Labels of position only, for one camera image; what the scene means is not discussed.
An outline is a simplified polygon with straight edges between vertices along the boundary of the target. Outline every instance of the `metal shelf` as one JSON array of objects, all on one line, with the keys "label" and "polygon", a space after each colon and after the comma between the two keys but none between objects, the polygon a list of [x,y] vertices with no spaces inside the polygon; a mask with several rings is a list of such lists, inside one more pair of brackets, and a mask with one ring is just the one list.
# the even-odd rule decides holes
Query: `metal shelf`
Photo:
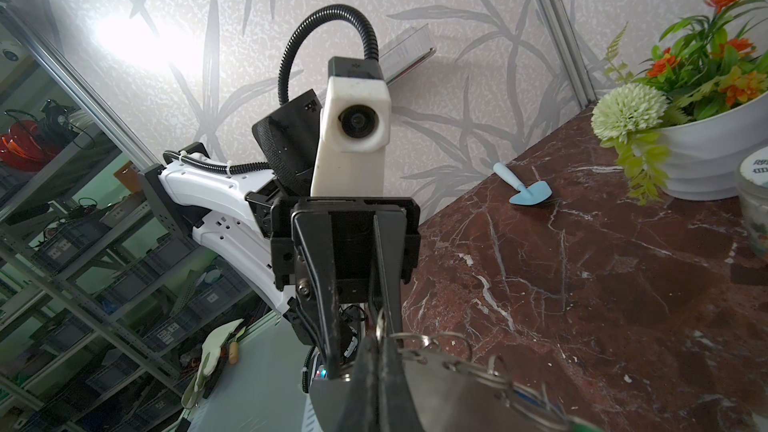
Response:
[{"label": "metal shelf", "polygon": [[22,389],[28,390],[30,387],[32,387],[41,379],[43,379],[43,377],[50,374],[54,369],[56,369],[56,367],[63,364],[67,359],[69,359],[70,357],[75,355],[77,352],[82,350],[83,347],[90,344],[91,341],[93,341],[98,336],[99,336],[98,332],[93,331],[90,334],[83,337],[82,339],[80,339],[75,345],[65,350],[63,353],[57,356],[54,360],[51,360],[39,372],[37,372],[35,375],[30,377],[26,382],[24,382],[24,384],[22,384]]},{"label": "metal shelf", "polygon": [[144,375],[144,372],[147,370],[143,367],[139,367],[135,372],[133,372],[131,375],[125,378],[120,384],[115,385],[110,390],[107,390],[104,392],[95,402],[93,402],[90,406],[88,406],[87,409],[83,410],[80,414],[75,415],[71,418],[71,422],[77,422],[81,418],[83,418],[88,412],[95,409],[96,407],[102,405],[104,402],[110,399],[113,395],[115,395],[117,392],[121,391],[125,387],[127,387],[131,382],[138,379],[142,375]]},{"label": "metal shelf", "polygon": [[191,332],[181,336],[181,338],[179,340],[174,341],[171,344],[168,344],[168,346],[165,349],[163,349],[163,350],[161,350],[159,352],[153,353],[153,356],[155,356],[156,358],[161,358],[162,356],[166,355],[172,348],[178,346],[178,344],[180,344],[181,342],[187,340],[189,338],[189,336],[191,336],[195,332],[197,332],[200,329],[202,329],[208,322],[214,320],[216,317],[221,315],[227,309],[229,309],[230,307],[235,305],[237,302],[240,302],[241,300],[243,300],[245,298],[245,296],[247,296],[251,292],[253,292],[253,290],[251,288],[247,288],[246,290],[242,291],[232,301],[227,302],[223,307],[220,307],[220,308],[218,308],[216,310],[216,312],[213,312],[207,319],[205,319],[202,322],[200,322]]},{"label": "metal shelf", "polygon": [[62,196],[115,149],[98,125],[91,124],[0,208],[0,222],[17,210]]},{"label": "metal shelf", "polygon": [[78,256],[72,264],[68,265],[63,271],[56,274],[53,277],[53,281],[56,283],[62,283],[73,275],[75,275],[80,269],[85,267],[93,258],[103,250],[105,250],[112,242],[118,240],[121,235],[125,234],[139,221],[151,214],[152,209],[149,207],[149,203],[144,201],[139,207],[136,207],[130,214],[128,214],[119,224],[110,229],[109,232],[91,247],[85,249],[80,256]]},{"label": "metal shelf", "polygon": [[110,314],[109,320],[111,322],[115,322],[121,317],[123,317],[129,310],[136,307],[139,303],[141,303],[143,300],[149,297],[152,294],[152,292],[155,292],[160,287],[162,287],[163,284],[168,282],[168,279],[170,279],[174,275],[178,274],[179,272],[187,268],[187,265],[190,262],[198,259],[199,257],[202,257],[207,253],[208,253],[208,249],[205,247],[197,247],[194,250],[190,251],[189,254],[185,255],[184,258],[179,260],[176,265],[174,265],[170,270],[168,270],[168,272],[156,278],[154,282],[149,284],[147,288],[141,291],[136,297],[132,298],[131,300],[123,304],[118,310]]}]

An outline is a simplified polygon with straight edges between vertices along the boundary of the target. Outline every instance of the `blue item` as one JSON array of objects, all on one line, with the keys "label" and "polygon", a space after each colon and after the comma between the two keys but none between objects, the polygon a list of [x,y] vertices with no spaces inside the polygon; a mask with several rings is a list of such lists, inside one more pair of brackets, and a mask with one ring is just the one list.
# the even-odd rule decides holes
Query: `blue item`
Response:
[{"label": "blue item", "polygon": [[509,198],[510,204],[516,204],[518,206],[534,206],[552,195],[552,189],[549,187],[549,184],[543,180],[536,182],[530,187],[525,187],[523,182],[521,182],[520,179],[501,162],[494,164],[493,171],[496,172],[504,182],[520,191],[519,194],[515,194]]}]

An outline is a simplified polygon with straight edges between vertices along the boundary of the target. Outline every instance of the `storage bin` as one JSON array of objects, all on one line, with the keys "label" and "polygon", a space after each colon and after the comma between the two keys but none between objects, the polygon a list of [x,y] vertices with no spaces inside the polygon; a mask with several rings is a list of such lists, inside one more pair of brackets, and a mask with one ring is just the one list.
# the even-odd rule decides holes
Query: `storage bin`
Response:
[{"label": "storage bin", "polygon": [[136,410],[136,415],[148,424],[153,424],[178,408],[181,408],[181,398],[167,388],[162,390],[154,399],[141,405]]},{"label": "storage bin", "polygon": [[43,411],[61,419],[63,423],[85,412],[98,399],[99,395],[99,392],[85,383],[82,376],[78,376],[62,387],[44,406]]},{"label": "storage bin", "polygon": [[102,366],[85,383],[103,394],[120,384],[138,368],[139,364],[130,360],[129,356],[122,354],[111,364]]},{"label": "storage bin", "polygon": [[22,426],[20,432],[51,432],[58,424],[56,421],[46,418],[40,412],[35,412]]},{"label": "storage bin", "polygon": [[225,273],[222,274],[218,282],[212,284],[189,302],[188,307],[202,319],[210,317],[225,305],[231,304],[237,295],[248,288],[248,284],[235,270],[231,270],[231,272],[219,270]]},{"label": "storage bin", "polygon": [[45,241],[33,254],[33,259],[48,275],[60,273],[82,251],[93,245],[109,227],[100,223],[105,211],[100,210],[87,217],[58,226],[56,234]]},{"label": "storage bin", "polygon": [[120,424],[114,426],[109,432],[144,432],[149,424],[142,419],[133,416],[123,419]]},{"label": "storage bin", "polygon": [[101,296],[110,301],[116,310],[139,295],[156,278],[158,278],[156,271],[144,260],[139,260],[129,266],[112,285],[101,293]]},{"label": "storage bin", "polygon": [[85,337],[86,334],[90,334],[91,330],[85,322],[82,322],[70,312],[69,316],[59,326],[45,335],[42,342],[49,346],[51,350],[62,354]]},{"label": "storage bin", "polygon": [[144,336],[144,342],[150,349],[159,352],[168,345],[178,343],[181,339],[187,337],[189,333],[196,329],[199,322],[200,318],[197,317],[196,313],[186,308],[153,328]]},{"label": "storage bin", "polygon": [[186,238],[166,237],[157,247],[155,247],[144,261],[152,267],[156,273],[162,275],[178,264],[178,262],[187,256],[190,251],[197,247],[197,243]]}]

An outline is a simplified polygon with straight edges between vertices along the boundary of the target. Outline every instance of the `red object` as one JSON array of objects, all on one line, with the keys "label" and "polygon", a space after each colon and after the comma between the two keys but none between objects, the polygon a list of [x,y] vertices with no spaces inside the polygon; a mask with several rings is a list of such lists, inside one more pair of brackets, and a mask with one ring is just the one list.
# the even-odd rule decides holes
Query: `red object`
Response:
[{"label": "red object", "polygon": [[17,156],[8,150],[8,147],[5,145],[8,143],[8,134],[4,134],[0,137],[2,138],[2,140],[0,140],[0,160],[3,160],[8,166],[15,168],[16,170],[23,170],[24,172],[39,172],[45,167],[45,162],[38,162],[30,160],[29,158]]},{"label": "red object", "polygon": [[50,162],[50,160],[62,150],[56,146],[40,143],[36,139],[38,124],[33,120],[22,120],[11,125],[8,136],[8,149],[17,156],[31,158],[32,160]]}]

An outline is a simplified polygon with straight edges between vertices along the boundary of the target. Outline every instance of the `black cable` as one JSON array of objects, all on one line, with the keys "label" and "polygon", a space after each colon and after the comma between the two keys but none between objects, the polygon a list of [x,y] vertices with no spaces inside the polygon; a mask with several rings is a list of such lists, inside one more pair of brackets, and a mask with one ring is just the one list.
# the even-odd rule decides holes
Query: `black cable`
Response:
[{"label": "black cable", "polygon": [[283,53],[283,59],[280,62],[280,73],[277,75],[277,99],[281,105],[288,103],[288,78],[290,76],[290,69],[293,66],[293,60],[296,58],[296,53],[299,52],[301,44],[312,34],[314,29],[333,20],[344,20],[354,25],[362,39],[365,58],[379,60],[379,43],[376,41],[376,32],[374,32],[373,26],[362,12],[344,4],[328,5],[315,10],[293,32],[290,40],[288,40],[286,51]]},{"label": "black cable", "polygon": [[306,359],[304,359],[304,368],[301,370],[301,391],[304,394],[310,392],[310,362],[315,354],[315,349],[314,345],[310,347],[310,352],[306,355]]},{"label": "black cable", "polygon": [[226,175],[238,176],[240,174],[247,174],[248,172],[255,172],[257,170],[267,170],[271,168],[270,164],[266,162],[249,162],[247,164],[229,166],[229,172],[227,173],[227,166],[223,164],[203,162],[202,160],[197,160],[196,158],[189,157],[187,155],[182,156],[178,152],[174,152],[173,150],[166,150],[165,152],[163,152],[163,160],[165,160],[166,163],[170,163],[173,160],[178,160],[183,164],[187,164],[189,166],[199,168],[201,170],[205,170],[206,172],[220,174],[222,176],[226,176]]}]

